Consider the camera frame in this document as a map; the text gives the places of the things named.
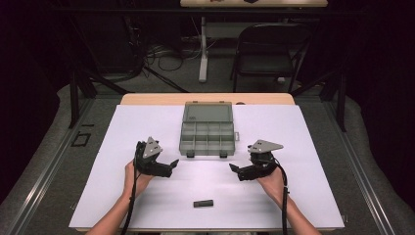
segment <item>person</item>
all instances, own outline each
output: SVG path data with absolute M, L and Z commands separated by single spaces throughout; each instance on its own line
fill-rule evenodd
M 129 199 L 131 197 L 131 189 L 134 184 L 134 165 L 132 161 L 125 166 L 124 188 L 121 195 L 116 200 L 113 207 L 89 230 L 88 235 L 114 235 L 117 233 L 122 220 L 128 213 Z M 137 178 L 137 188 L 135 197 L 138 197 L 149 185 L 154 176 L 141 174 Z M 277 204 L 281 209 L 283 207 L 283 189 L 284 182 L 280 168 L 276 168 L 270 175 L 257 179 L 265 193 Z M 287 198 L 287 219 L 291 227 L 297 235 L 314 235 L 320 232 L 308 221 L 296 206 L 293 199 Z

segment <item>chair backrest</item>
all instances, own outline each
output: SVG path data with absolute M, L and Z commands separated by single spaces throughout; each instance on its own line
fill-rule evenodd
M 239 43 L 295 45 L 308 42 L 311 34 L 302 23 L 260 23 L 245 28 Z

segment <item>metal track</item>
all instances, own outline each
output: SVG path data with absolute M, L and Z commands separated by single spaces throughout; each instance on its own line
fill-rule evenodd
M 10 225 L 7 235 L 16 235 L 23 234 L 25 228 L 30 222 L 32 216 L 34 215 L 37 207 L 43 199 L 43 196 L 46 194 L 46 191 L 49 188 L 56 172 L 59 169 L 62 161 L 65 158 L 65 152 L 70 145 L 70 141 L 76 135 L 82 121 L 85 119 L 86 114 L 91 110 L 91 107 L 94 103 L 92 99 L 86 99 L 85 103 L 82 105 L 80 110 L 80 118 L 73 129 L 69 129 L 65 134 L 64 140 L 60 144 L 57 152 L 55 153 L 54 158 L 51 162 L 43 169 L 30 193 L 27 195 L 26 200 L 23 203 L 23 206 L 16 215 L 14 221 Z
M 394 235 L 393 228 L 391 223 L 388 220 L 387 215 L 381 205 L 381 202 L 378 199 L 378 196 L 373 189 L 369 178 L 367 177 L 363 166 L 360 162 L 359 157 L 354 152 L 354 149 L 348 139 L 346 132 L 342 132 L 336 122 L 336 110 L 333 107 L 333 104 L 330 102 L 323 103 L 324 108 L 326 109 L 329 119 L 336 129 L 339 137 L 341 138 L 347 152 L 347 161 L 350 165 L 351 171 L 356 178 L 357 184 L 360 187 L 362 195 L 366 201 L 366 204 L 372 213 L 372 216 L 378 226 L 378 229 L 382 235 Z

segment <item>desk foot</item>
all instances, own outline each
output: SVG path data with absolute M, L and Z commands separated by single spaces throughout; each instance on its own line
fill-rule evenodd
M 208 57 L 202 57 L 201 69 L 199 71 L 199 82 L 207 82 L 208 73 Z

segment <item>white tabletop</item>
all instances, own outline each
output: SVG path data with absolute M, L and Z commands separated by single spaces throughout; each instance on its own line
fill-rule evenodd
M 250 165 L 248 145 L 257 139 L 284 145 L 273 151 L 288 175 L 290 196 L 319 229 L 344 227 L 300 108 L 295 105 L 233 106 L 234 156 L 180 156 L 184 106 L 118 106 L 69 227 L 91 228 L 122 191 L 124 166 L 137 141 L 149 136 L 163 148 L 158 162 L 179 159 L 170 178 L 157 177 L 136 201 L 130 221 L 139 231 L 260 231 L 281 229 L 281 211 L 255 181 L 239 181 L 229 164 Z M 213 200 L 209 208 L 193 202 Z
M 248 3 L 244 0 L 181 0 L 182 7 L 326 7 L 327 0 L 258 0 Z

